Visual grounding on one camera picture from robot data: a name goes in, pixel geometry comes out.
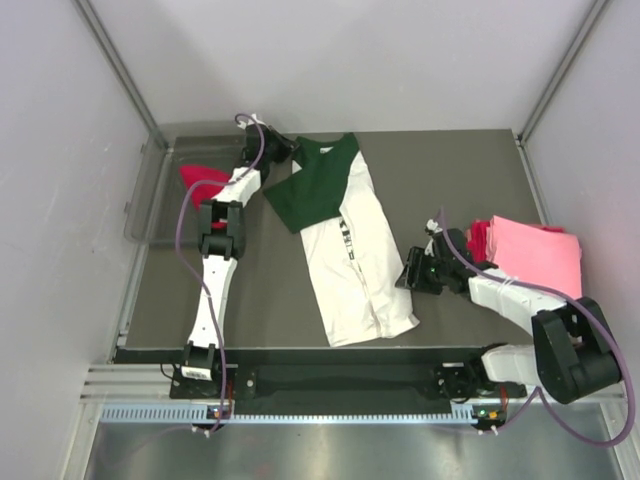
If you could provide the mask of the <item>white and green t-shirt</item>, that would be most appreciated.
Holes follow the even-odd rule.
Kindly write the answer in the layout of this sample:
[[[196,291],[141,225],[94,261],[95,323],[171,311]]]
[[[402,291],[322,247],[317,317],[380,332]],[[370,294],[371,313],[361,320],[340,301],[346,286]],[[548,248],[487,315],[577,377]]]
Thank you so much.
[[[395,338],[418,326],[390,224],[356,136],[299,136],[291,174],[265,191],[287,230],[300,236],[332,347]]]

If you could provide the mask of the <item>pink t-shirt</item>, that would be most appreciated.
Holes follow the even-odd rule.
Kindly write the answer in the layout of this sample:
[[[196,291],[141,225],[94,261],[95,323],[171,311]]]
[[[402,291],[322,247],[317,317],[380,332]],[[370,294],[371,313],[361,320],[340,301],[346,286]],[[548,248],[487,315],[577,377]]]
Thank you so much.
[[[487,256],[510,277],[582,296],[582,250],[575,235],[494,216],[487,231]]]

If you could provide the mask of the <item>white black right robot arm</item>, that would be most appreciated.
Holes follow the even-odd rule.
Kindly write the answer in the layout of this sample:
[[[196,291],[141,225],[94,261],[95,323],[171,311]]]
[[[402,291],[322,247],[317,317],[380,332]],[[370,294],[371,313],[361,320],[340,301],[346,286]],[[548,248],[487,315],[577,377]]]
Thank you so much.
[[[458,229],[429,221],[430,240],[410,249],[396,285],[439,295],[445,289],[510,321],[531,337],[529,345],[486,347],[466,380],[487,396],[502,383],[542,388],[569,404],[617,384],[623,371],[614,354],[612,334],[597,302],[569,301],[549,288],[535,288],[508,276],[497,265],[474,261]]]

